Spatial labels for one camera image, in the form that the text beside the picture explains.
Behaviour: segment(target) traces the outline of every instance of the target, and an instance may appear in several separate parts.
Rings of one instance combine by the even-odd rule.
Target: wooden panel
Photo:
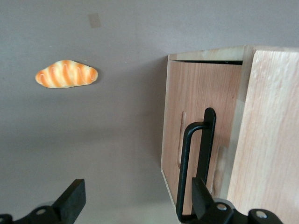
[[[174,203],[178,188],[178,146],[182,113],[185,126],[202,121],[204,110],[215,109],[217,122],[208,187],[212,191],[218,148],[228,147],[241,76],[240,65],[169,62],[164,119],[162,171]],[[184,214],[191,212],[191,178],[196,175],[201,132],[191,144]]]
[[[299,220],[299,53],[257,50],[228,192],[242,213]]]

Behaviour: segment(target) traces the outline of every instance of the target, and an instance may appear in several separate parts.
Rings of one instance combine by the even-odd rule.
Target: orange striped bread
[[[98,78],[96,69],[71,60],[56,62],[36,74],[36,81],[47,88],[89,85]]]

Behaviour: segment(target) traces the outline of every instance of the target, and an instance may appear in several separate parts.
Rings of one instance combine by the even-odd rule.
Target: black handle
[[[216,123],[216,113],[213,108],[207,108],[205,110],[205,116],[203,122],[194,122],[188,125],[184,132],[183,148],[181,157],[181,167],[179,172],[178,181],[178,196],[176,212],[180,222],[190,223],[193,219],[197,218],[195,214],[183,215],[183,206],[185,198],[187,171],[189,163],[190,145],[192,135],[197,130],[203,130],[200,142],[199,161],[196,177],[200,177],[206,184],[207,173],[209,170],[209,163],[212,152],[212,145],[214,139]]]

